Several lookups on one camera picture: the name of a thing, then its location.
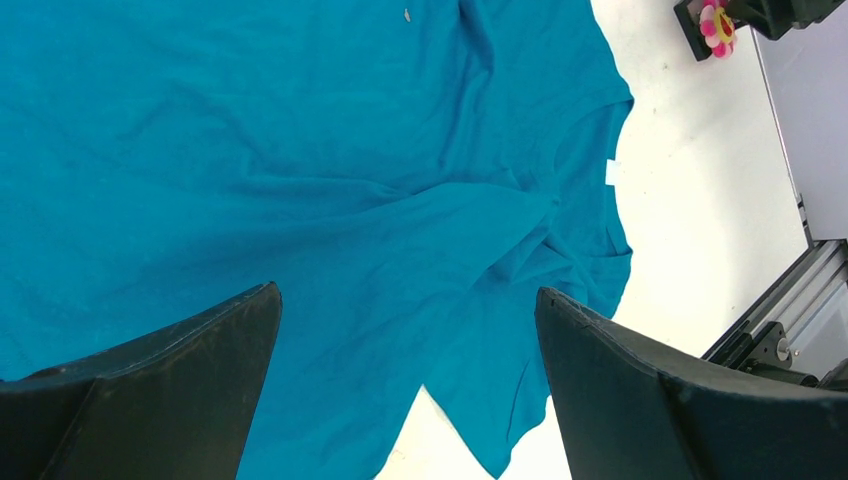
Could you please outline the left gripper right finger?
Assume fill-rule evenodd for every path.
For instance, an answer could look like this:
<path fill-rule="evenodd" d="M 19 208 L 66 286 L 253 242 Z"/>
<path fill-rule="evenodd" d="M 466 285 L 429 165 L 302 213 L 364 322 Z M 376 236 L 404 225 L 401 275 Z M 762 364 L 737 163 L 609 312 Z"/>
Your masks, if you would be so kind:
<path fill-rule="evenodd" d="M 758 357 L 683 353 L 567 295 L 535 322 L 575 479 L 843 479 L 847 368 L 823 378 Z"/>

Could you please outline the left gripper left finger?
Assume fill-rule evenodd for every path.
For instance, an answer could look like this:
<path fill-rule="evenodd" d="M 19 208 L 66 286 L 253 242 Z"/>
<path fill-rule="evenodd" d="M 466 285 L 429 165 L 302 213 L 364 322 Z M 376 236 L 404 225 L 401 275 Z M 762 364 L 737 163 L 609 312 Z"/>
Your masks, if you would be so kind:
<path fill-rule="evenodd" d="M 276 343 L 276 284 L 1 386 L 5 479 L 232 479 Z"/>

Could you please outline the blue t-shirt garment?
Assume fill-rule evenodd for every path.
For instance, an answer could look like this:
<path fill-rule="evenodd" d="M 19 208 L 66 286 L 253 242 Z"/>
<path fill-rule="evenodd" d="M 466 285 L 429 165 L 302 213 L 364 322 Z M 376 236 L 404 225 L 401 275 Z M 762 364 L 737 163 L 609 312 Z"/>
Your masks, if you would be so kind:
<path fill-rule="evenodd" d="M 628 281 L 633 103 L 587 1 L 5 1 L 1 375 L 273 281 L 241 478 L 371 479 L 420 389 L 500 476 L 537 291 Z"/>

